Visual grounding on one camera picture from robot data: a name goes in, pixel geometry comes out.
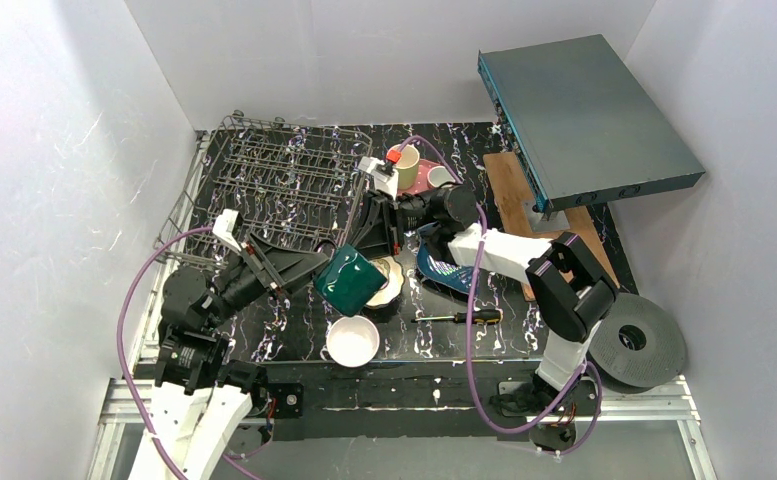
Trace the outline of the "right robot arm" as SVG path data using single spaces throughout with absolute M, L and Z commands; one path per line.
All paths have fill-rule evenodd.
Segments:
M 418 231 L 434 259 L 470 269 L 470 298 L 482 270 L 530 286 L 549 329 L 533 386 L 548 402 L 540 414 L 551 413 L 589 368 L 590 342 L 619 296 L 583 239 L 572 232 L 534 239 L 491 228 L 462 184 L 399 197 L 371 191 L 350 241 L 315 282 L 321 295 L 346 316 L 359 313 L 387 281 L 372 259 L 398 253 L 408 231 Z

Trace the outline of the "dark green cup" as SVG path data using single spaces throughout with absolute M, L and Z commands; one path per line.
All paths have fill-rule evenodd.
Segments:
M 343 316 L 357 315 L 388 281 L 364 255 L 350 245 L 340 247 L 315 277 L 317 293 Z

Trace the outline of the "white bowl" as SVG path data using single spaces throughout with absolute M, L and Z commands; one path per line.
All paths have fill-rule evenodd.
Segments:
M 327 330 L 329 357 L 347 368 L 366 365 L 376 357 L 381 345 L 379 331 L 368 318 L 360 315 L 341 317 Z

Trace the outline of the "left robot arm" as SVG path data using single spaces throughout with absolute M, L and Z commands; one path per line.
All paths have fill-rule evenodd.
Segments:
M 231 251 L 219 283 L 190 266 L 165 281 L 148 401 L 132 374 L 124 374 L 146 427 L 132 479 L 210 478 L 238 425 L 267 390 L 265 368 L 225 359 L 230 340 L 219 326 L 265 295 L 295 293 L 329 262 L 322 252 L 280 247 L 255 235 L 245 242 L 230 233 L 216 238 Z

